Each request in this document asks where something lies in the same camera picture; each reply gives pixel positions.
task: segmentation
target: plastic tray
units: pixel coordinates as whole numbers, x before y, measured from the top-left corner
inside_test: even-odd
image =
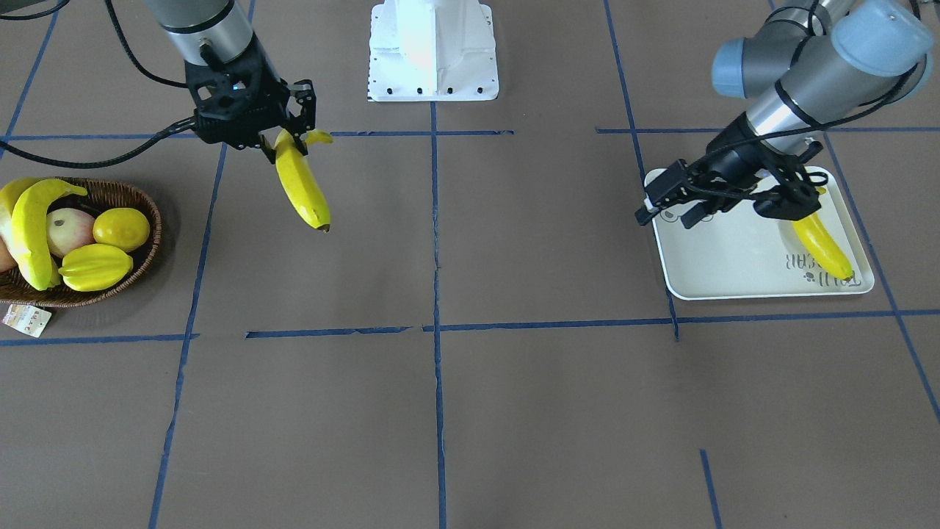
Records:
[[[843,281],[826,273],[800,243],[788,220],[764,218],[749,204],[740,204],[686,230],[679,216],[694,204],[683,204],[664,211],[652,222],[669,291],[686,300],[869,292],[874,287],[874,274],[836,179],[823,168],[809,170],[829,175],[818,215],[852,262],[854,277]],[[651,171],[647,181],[663,171]],[[773,178],[764,178],[758,190],[775,183]]]

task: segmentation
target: fruit basket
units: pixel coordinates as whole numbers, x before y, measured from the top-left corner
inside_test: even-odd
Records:
[[[62,178],[70,184],[80,185],[88,190],[88,196],[80,199],[84,209],[103,212],[117,207],[129,207],[144,214],[150,222],[150,236],[140,248],[130,252],[133,258],[131,272],[116,285],[97,292],[76,292],[64,283],[45,291],[38,291],[29,285],[13,268],[0,274],[0,302],[34,305],[47,308],[82,307],[97,303],[126,290],[147,271],[160,247],[163,223],[160,211],[146,193],[132,185],[120,182],[89,180],[85,178]]]

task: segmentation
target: yellow banana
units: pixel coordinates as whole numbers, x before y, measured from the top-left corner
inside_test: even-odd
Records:
[[[318,141],[333,143],[333,137],[320,129],[307,133],[307,145]],[[290,203],[297,210],[297,214],[311,227],[322,232],[329,232],[330,206],[327,205],[326,198],[313,178],[310,165],[300,151],[297,151],[293,137],[288,131],[282,130],[277,135],[277,140],[274,141],[274,151],[277,176]]]
[[[842,248],[838,247],[832,235],[823,226],[823,222],[815,213],[793,221],[793,229],[800,238],[803,246],[816,259],[816,263],[833,277],[847,280],[852,277],[852,264],[846,257]]]
[[[13,230],[10,222],[13,217],[13,207],[16,206],[16,200],[23,192],[39,181],[39,178],[18,178],[0,189],[0,237],[7,242],[7,246],[12,244]]]
[[[46,241],[46,212],[55,200],[68,195],[86,196],[87,190],[62,180],[40,180],[26,189],[13,207],[8,248],[20,266],[23,279],[36,290],[53,286],[53,260]]]

